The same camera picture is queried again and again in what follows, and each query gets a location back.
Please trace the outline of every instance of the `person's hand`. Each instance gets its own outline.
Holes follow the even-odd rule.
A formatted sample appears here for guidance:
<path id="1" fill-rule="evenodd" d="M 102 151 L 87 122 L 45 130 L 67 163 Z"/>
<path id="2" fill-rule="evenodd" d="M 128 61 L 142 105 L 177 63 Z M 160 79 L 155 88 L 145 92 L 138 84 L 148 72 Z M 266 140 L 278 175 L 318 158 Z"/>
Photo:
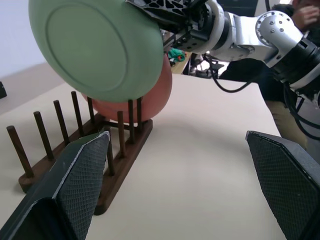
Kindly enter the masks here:
<path id="1" fill-rule="evenodd" d="M 292 21 L 301 32 L 305 32 L 310 27 L 317 24 L 319 18 L 320 18 L 320 10 L 318 7 L 305 6 L 300 8 L 293 14 Z"/>

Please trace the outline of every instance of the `person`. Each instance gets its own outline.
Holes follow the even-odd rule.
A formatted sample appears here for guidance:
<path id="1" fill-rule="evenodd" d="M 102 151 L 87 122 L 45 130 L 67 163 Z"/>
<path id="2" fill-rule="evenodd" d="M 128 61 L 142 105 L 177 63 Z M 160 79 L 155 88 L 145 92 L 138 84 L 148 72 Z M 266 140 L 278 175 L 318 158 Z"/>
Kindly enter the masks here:
<path id="1" fill-rule="evenodd" d="M 295 26 L 307 34 L 307 38 L 320 46 L 320 0 L 293 0 L 291 4 L 277 4 L 272 10 L 280 11 L 291 17 Z M 282 138 L 300 144 L 307 149 L 307 137 L 299 129 L 294 117 L 290 114 L 284 98 L 284 86 L 274 79 L 273 72 L 262 61 L 247 58 L 233 61 L 221 79 L 233 81 L 250 81 L 258 83 L 261 95 L 269 108 L 276 127 Z"/>

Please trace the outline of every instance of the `green object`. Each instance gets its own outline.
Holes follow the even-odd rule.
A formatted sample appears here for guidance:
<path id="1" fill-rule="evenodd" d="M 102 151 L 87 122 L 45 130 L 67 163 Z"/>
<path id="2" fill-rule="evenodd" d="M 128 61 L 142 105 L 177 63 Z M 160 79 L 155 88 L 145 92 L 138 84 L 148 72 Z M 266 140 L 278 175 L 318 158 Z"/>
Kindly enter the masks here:
<path id="1" fill-rule="evenodd" d="M 171 48 L 168 52 L 169 59 L 174 59 L 175 62 L 183 62 L 186 59 L 185 52 L 176 48 Z"/>
<path id="2" fill-rule="evenodd" d="M 160 76 L 160 29 L 124 0 L 29 0 L 29 18 L 47 62 L 90 98 L 135 100 Z"/>

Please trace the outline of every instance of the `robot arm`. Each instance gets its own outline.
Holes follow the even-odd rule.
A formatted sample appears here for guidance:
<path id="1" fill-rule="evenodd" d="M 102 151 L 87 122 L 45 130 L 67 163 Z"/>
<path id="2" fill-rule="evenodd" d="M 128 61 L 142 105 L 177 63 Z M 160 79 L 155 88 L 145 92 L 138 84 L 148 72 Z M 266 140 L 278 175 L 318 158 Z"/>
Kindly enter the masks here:
<path id="1" fill-rule="evenodd" d="M 320 105 L 320 51 L 280 11 L 257 17 L 225 12 L 217 0 L 126 0 L 160 28 L 174 35 L 164 49 L 196 54 L 210 52 L 218 60 L 263 61 L 275 78 L 298 95 Z"/>

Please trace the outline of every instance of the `black shirt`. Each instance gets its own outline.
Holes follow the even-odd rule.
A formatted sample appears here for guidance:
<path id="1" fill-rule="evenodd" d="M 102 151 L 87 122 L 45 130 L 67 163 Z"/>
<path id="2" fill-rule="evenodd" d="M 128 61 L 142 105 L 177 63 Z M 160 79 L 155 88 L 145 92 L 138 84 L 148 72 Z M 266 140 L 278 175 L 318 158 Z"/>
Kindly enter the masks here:
<path id="1" fill-rule="evenodd" d="M 290 4 L 277 4 L 272 10 L 281 11 L 288 16 L 292 16 L 294 8 Z M 314 36 L 320 42 L 320 32 L 310 31 L 308 39 Z M 221 79 L 233 80 L 238 82 L 247 82 L 254 79 L 258 83 L 262 97 L 265 101 L 285 102 L 284 86 L 273 77 L 273 72 L 262 61 L 252 58 L 246 58 L 239 61 L 233 61 L 229 64 L 226 71 L 220 76 Z"/>

